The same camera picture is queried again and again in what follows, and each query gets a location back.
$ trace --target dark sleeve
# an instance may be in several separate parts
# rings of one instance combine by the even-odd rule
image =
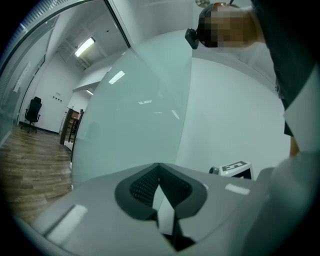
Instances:
[[[290,105],[317,61],[314,43],[318,29],[310,10],[316,7],[281,0],[251,1],[270,50],[281,94]]]

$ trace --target hair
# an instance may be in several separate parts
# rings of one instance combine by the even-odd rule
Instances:
[[[232,4],[232,2],[233,0],[230,1],[230,4],[228,6],[239,8],[237,5]],[[199,41],[205,47],[209,47],[209,48],[218,47],[217,32],[214,29],[212,29],[212,25],[210,22],[206,22],[206,19],[211,18],[211,12],[216,12],[217,10],[218,10],[218,6],[214,6],[214,4],[211,3],[208,7],[203,9],[199,15],[197,36]]]

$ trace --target office chair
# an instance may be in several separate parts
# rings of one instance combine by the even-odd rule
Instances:
[[[30,123],[25,123],[21,126],[21,129],[23,127],[29,127],[28,133],[30,132],[30,128],[35,130],[35,132],[37,133],[37,129],[35,128],[35,125],[33,123],[39,121],[40,114],[38,113],[41,106],[41,99],[38,97],[34,97],[34,99],[30,101],[29,110],[26,109],[24,114],[24,118],[27,119]]]

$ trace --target glass wall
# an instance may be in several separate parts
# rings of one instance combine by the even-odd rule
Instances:
[[[72,184],[147,163],[174,163],[184,126],[192,49],[185,31],[156,36],[113,65],[83,115]]]
[[[37,28],[15,50],[0,76],[0,142],[17,123],[20,105],[35,70],[43,62],[56,18]]]

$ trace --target wooden floor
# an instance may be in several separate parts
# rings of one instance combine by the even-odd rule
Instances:
[[[71,188],[70,151],[60,137],[15,127],[0,148],[0,186],[12,214],[30,223]]]

